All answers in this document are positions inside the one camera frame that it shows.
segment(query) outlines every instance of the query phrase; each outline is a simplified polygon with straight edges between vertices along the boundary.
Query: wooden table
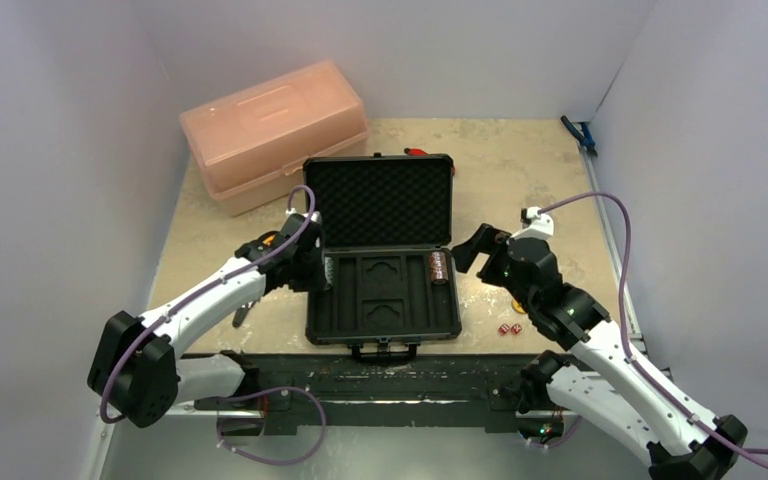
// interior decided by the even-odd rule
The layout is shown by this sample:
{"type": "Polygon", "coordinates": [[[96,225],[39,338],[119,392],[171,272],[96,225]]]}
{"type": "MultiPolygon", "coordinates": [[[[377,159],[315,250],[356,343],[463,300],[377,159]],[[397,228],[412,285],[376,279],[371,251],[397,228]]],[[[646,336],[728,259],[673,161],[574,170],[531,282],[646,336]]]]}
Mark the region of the wooden table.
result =
{"type": "MultiPolygon", "coordinates": [[[[455,161],[453,243],[481,223],[514,231],[526,206],[545,206],[588,191],[590,184],[573,138],[551,120],[377,119],[370,121],[367,154],[400,154],[405,147],[448,153],[455,161]]],[[[297,199],[304,211],[301,198],[297,199]]],[[[152,295],[154,308],[175,298],[219,266],[242,243],[279,228],[286,199],[230,218],[210,199],[193,162],[184,179],[152,295]]],[[[583,200],[552,213],[552,250],[567,281],[584,288],[612,313],[616,282],[596,208],[583,200]]],[[[559,347],[544,339],[528,318],[511,308],[504,289],[483,285],[475,272],[457,279],[463,332],[454,340],[426,342],[419,353],[538,353],[559,347]],[[500,335],[502,323],[520,323],[519,335],[500,335]]],[[[314,346],[304,336],[304,294],[272,292],[241,328],[223,320],[190,349],[249,353],[347,353],[345,346],[314,346]]]]}

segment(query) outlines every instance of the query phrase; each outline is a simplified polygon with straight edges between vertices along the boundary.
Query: black and white robotic arm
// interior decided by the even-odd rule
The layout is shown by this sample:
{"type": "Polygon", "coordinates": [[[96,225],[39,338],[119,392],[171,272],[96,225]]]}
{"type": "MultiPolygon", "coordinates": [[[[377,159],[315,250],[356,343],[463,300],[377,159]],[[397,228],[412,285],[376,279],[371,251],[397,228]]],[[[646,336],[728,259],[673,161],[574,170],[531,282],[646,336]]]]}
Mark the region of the black and white robotic arm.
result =
{"type": "Polygon", "coordinates": [[[633,345],[623,345],[620,327],[584,290],[563,281],[546,239],[552,218],[539,208],[522,211],[523,228],[513,234],[483,224],[452,250],[458,271],[469,271],[478,253],[488,258],[482,282],[503,287],[519,302],[546,338],[587,364],[585,375],[552,351],[522,371],[520,413],[548,398],[577,412],[619,440],[649,465],[652,478],[720,478],[737,455],[700,423],[742,445],[747,431],[733,416],[718,417],[681,391],[633,345]],[[693,417],[670,403],[638,370],[684,402],[693,417]]]}
{"type": "Polygon", "coordinates": [[[181,356],[221,320],[276,288],[327,288],[319,215],[313,213],[302,229],[306,217],[288,214],[281,231],[244,244],[217,272],[180,297],[136,317],[122,311],[107,321],[87,380],[104,406],[109,402],[124,418],[146,427],[172,405],[238,392],[249,367],[238,353],[181,356]],[[300,230],[297,241],[285,245],[300,230]]]}

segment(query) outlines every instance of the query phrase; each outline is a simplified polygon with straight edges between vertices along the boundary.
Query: black case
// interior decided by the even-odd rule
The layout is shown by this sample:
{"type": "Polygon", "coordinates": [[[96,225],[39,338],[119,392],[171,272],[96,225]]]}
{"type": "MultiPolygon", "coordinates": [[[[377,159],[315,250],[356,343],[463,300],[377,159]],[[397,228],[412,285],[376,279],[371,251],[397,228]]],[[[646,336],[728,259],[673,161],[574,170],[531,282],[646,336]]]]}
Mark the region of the black case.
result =
{"type": "Polygon", "coordinates": [[[305,183],[322,214],[331,288],[308,295],[314,344],[390,342],[415,354],[422,340],[461,333],[448,155],[313,158],[305,183]],[[446,257],[449,281],[431,282],[429,255],[446,257]]]}

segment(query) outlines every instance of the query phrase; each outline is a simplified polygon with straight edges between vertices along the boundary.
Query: blue pliers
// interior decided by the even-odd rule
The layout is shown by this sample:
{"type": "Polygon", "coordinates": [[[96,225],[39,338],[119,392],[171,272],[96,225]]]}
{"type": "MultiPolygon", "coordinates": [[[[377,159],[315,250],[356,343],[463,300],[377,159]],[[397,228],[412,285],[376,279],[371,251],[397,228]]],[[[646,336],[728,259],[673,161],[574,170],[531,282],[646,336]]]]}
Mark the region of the blue pliers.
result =
{"type": "Polygon", "coordinates": [[[579,145],[587,150],[588,155],[593,158],[599,156],[599,154],[596,153],[596,142],[593,141],[593,136],[590,135],[590,129],[587,128],[586,123],[579,123],[579,125],[581,125],[580,132],[577,128],[575,128],[575,124],[569,121],[566,115],[561,116],[561,123],[563,123],[564,126],[567,127],[567,130],[569,130],[570,134],[575,137],[576,140],[578,140],[579,145]]]}

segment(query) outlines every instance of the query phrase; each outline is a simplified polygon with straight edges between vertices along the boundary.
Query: translucent plastic container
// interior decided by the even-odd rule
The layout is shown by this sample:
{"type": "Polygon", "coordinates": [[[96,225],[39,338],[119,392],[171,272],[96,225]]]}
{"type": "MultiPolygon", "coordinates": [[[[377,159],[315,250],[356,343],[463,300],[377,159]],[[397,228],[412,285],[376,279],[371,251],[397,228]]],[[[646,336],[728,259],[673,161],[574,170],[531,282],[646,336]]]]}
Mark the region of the translucent plastic container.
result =
{"type": "Polygon", "coordinates": [[[303,183],[310,157],[361,154],[358,144],[369,136],[363,102],[331,62],[220,98],[180,120],[208,193],[229,215],[303,183]]]}

